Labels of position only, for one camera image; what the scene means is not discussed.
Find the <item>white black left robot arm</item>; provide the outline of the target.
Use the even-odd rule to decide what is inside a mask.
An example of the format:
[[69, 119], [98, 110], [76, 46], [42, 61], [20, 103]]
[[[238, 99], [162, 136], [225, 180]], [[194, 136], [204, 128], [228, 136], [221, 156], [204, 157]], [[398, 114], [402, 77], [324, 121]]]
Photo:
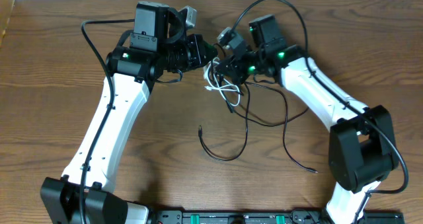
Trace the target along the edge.
[[116, 47], [100, 60], [104, 86], [85, 137], [60, 178], [46, 178], [40, 196], [53, 223], [148, 223], [149, 208], [114, 194], [120, 160], [142, 107], [164, 72], [182, 77], [217, 50], [192, 33], [197, 12], [140, 1]]

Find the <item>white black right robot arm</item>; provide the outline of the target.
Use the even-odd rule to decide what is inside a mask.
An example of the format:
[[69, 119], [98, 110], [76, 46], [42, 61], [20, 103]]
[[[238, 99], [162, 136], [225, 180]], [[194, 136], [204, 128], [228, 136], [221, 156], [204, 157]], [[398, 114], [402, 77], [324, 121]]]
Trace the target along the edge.
[[218, 44], [232, 54], [214, 69], [236, 85], [250, 76], [274, 78], [301, 99], [329, 132], [328, 165], [336, 181], [325, 212], [329, 223], [383, 223], [364, 209], [377, 187], [399, 165], [392, 119], [383, 106], [368, 107], [332, 82], [297, 45], [289, 46], [274, 15], [250, 21], [256, 49], [228, 27]]

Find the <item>black mounting rail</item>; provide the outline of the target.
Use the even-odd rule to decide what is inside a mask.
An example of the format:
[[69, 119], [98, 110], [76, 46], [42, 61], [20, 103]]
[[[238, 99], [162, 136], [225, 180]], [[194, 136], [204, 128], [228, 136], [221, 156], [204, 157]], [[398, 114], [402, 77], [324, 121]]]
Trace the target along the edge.
[[273, 212], [219, 212], [158, 210], [149, 214], [147, 224], [330, 224], [334, 221], [326, 210], [294, 209]]

